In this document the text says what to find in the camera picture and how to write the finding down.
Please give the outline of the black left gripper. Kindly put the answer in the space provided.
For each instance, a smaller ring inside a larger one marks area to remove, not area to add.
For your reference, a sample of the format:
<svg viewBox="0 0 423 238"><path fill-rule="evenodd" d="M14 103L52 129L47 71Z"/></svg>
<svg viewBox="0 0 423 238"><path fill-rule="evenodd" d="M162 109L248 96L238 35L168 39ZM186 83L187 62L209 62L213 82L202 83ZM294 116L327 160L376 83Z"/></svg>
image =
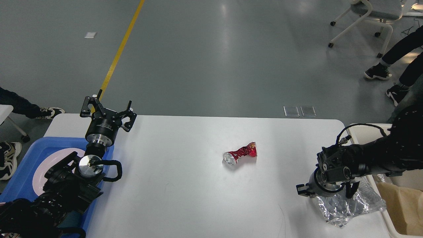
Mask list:
<svg viewBox="0 0 423 238"><path fill-rule="evenodd" d="M131 100L127 108L121 112L106 111L99 100L101 94L102 89L93 96L86 96L79 115L82 118L92 119L85 136L87 142L110 147L115 143L119 128L126 132L133 128L137 114L131 108ZM129 121L123 123L122 120L125 118L129 118Z"/></svg>

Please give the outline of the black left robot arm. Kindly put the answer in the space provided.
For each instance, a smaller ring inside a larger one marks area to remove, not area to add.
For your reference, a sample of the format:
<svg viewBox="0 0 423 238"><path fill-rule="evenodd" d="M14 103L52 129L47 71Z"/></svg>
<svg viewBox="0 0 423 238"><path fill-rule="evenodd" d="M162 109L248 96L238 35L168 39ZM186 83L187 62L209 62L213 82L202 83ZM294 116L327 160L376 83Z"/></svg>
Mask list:
<svg viewBox="0 0 423 238"><path fill-rule="evenodd" d="M86 212L91 203L102 195L100 182L116 182L122 178L122 164L106 160L107 148L115 143L118 130L129 132L137 114L132 102L121 112L105 108L99 97L102 90L86 96L80 117L90 117L86 132L88 142L83 157L76 151L50 167L44 177L43 193L34 201L18 198L1 205L1 235L14 238L60 238L63 234L86 237L83 228L60 227L73 211Z"/></svg>

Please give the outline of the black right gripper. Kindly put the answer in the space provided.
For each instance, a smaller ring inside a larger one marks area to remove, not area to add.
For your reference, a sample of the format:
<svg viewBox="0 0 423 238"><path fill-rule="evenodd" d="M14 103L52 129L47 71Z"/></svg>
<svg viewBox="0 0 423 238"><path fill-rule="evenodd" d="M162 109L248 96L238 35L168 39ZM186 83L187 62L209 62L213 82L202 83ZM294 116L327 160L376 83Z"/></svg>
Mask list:
<svg viewBox="0 0 423 238"><path fill-rule="evenodd" d="M344 189L344 185L323 182L321 175L321 170L316 168L311 174L308 183L296 185L297 194L309 198L313 198L314 194L317 196L331 197Z"/></svg>

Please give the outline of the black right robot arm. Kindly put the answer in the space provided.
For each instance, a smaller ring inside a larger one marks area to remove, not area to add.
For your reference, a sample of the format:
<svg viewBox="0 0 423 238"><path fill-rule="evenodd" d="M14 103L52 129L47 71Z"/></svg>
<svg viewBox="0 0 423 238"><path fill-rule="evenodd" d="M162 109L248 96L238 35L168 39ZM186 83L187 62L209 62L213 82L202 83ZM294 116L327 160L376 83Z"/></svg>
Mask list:
<svg viewBox="0 0 423 238"><path fill-rule="evenodd" d="M404 171L422 169L422 120L422 104L414 104L396 116L389 135L380 129L382 137L372 142L345 145L351 136L339 134L334 145L322 147L317 154L316 170L308 183L296 186L297 193L331 197L345 191L350 199L359 187L355 178L401 176Z"/></svg>

